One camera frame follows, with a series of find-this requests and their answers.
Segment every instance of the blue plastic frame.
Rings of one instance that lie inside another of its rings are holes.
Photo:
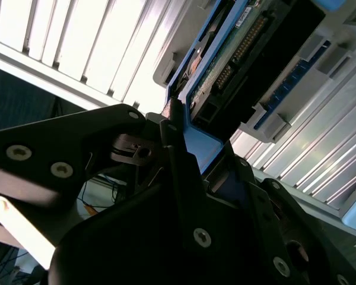
[[[186,65],[186,63],[190,60],[191,55],[194,53],[194,48],[196,44],[199,42],[199,39],[204,34],[211,18],[215,14],[216,10],[219,7],[219,4],[222,0],[217,0],[209,17],[207,18],[205,24],[203,25],[202,29],[200,30],[198,36],[196,37],[195,41],[192,43],[188,53],[186,54],[185,58],[182,60],[180,66],[178,67],[176,73],[174,74],[173,78],[170,80],[169,85],[167,86],[166,90],[166,99],[165,104],[168,102],[170,98],[170,92],[172,85],[178,79],[179,74],[181,73],[182,69]],[[325,7],[328,10],[336,10],[338,9],[345,0],[316,0],[318,4]],[[236,0],[234,6],[232,7],[230,13],[228,14],[225,22],[221,26],[218,34],[216,35],[215,39],[211,43],[207,53],[205,54],[204,58],[201,60],[201,63],[198,65],[196,72],[194,73],[193,77],[187,82],[186,86],[179,94],[179,99],[182,101],[185,109],[185,122],[184,122],[184,136],[186,141],[186,146],[188,152],[194,154],[198,161],[199,168],[201,173],[203,173],[207,167],[211,164],[211,162],[216,158],[219,154],[221,149],[223,148],[223,142],[212,135],[207,134],[206,132],[200,130],[196,126],[191,124],[190,120],[190,104],[186,104],[186,102],[190,102],[190,96],[192,95],[194,89],[198,85],[200,79],[204,75],[206,69],[212,62],[213,58],[215,57],[216,53],[218,52],[219,48],[229,35],[232,28],[235,26],[237,20],[240,18],[242,12],[248,0]]]

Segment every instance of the mounting hole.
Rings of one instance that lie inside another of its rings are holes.
[[[23,162],[31,157],[31,150],[23,145],[12,145],[7,148],[7,156],[18,162]]]
[[[194,230],[194,240],[198,245],[200,245],[203,248],[207,248],[211,245],[211,236],[209,233],[202,228],[197,228]]]
[[[279,190],[279,184],[278,184],[277,182],[272,181],[272,186],[273,186],[275,189]]]
[[[240,159],[240,163],[241,163],[242,166],[248,166],[248,162],[246,162],[243,159]]]
[[[128,114],[129,114],[129,116],[131,116],[134,119],[138,119],[139,118],[139,115],[136,114],[135,112],[129,111]]]
[[[177,128],[175,126],[173,126],[172,124],[169,124],[169,128],[172,129],[173,131],[177,130]]]
[[[293,266],[301,272],[307,271],[309,267],[309,256],[301,243],[296,240],[291,240],[286,244],[286,250]]]
[[[138,151],[138,157],[139,157],[140,159],[144,159],[144,158],[150,156],[151,153],[152,153],[152,152],[151,152],[151,150],[150,150],[149,148],[142,148],[142,149],[140,149],[140,150]]]
[[[58,178],[69,178],[74,170],[72,169],[70,164],[64,162],[56,162],[50,168],[52,175]]]
[[[276,256],[273,259],[273,264],[275,269],[277,269],[282,276],[286,278],[290,276],[290,268],[282,258]]]
[[[338,274],[336,278],[338,279],[340,285],[349,285],[349,282],[343,275]]]

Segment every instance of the circuit board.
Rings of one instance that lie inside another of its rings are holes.
[[[269,7],[270,3],[271,0],[253,1],[244,9],[227,40],[193,92],[191,106],[206,100],[204,96],[208,95],[213,86],[216,86],[217,89],[223,88],[233,71],[230,62],[237,64],[242,60],[254,39],[268,22],[268,18],[262,15],[262,12]]]

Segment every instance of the green circuit board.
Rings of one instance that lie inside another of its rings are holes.
[[[243,43],[248,43],[248,36],[255,35],[256,28],[260,27],[261,23],[263,24],[264,17],[261,16],[261,12],[266,10],[270,3],[271,0],[262,0],[259,1],[259,5],[249,5],[244,9],[193,92],[191,102],[199,102],[201,96],[211,89],[214,84],[218,84],[221,87],[221,84],[226,81],[227,73],[230,72],[229,61],[235,56],[240,57],[242,55],[240,52],[243,50]]]

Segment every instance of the screw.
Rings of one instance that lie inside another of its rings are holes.
[[[74,170],[70,164],[64,162],[56,162],[50,168],[52,174],[58,178],[69,178]]]
[[[257,1],[255,2],[255,8],[257,8],[258,6],[260,6],[261,2],[262,2],[262,0],[257,0]]]
[[[10,159],[23,162],[31,157],[31,150],[23,145],[12,145],[7,148],[7,156]]]
[[[169,124],[169,128],[172,129],[173,131],[177,130],[177,128],[175,126],[171,125],[171,124]]]
[[[138,114],[136,114],[135,112],[129,111],[128,114],[129,114],[129,116],[131,116],[134,119],[138,119],[139,118]]]
[[[194,240],[203,248],[211,245],[211,237],[208,232],[200,227],[194,230]]]
[[[343,275],[338,274],[336,278],[338,279],[340,285],[349,285],[349,282],[346,280],[346,278]]]
[[[279,184],[278,184],[277,182],[273,181],[273,182],[272,182],[272,186],[273,186],[275,189],[279,190]]]
[[[196,106],[196,102],[195,101],[191,102],[190,111],[194,110],[195,106]]]
[[[278,272],[281,273],[282,276],[284,276],[284,277],[290,276],[290,268],[282,258],[276,256],[273,259],[273,263],[274,263],[275,269],[277,269]]]
[[[241,165],[243,165],[243,166],[248,166],[248,163],[247,163],[245,160],[243,160],[243,159],[240,159],[240,163],[241,163]]]

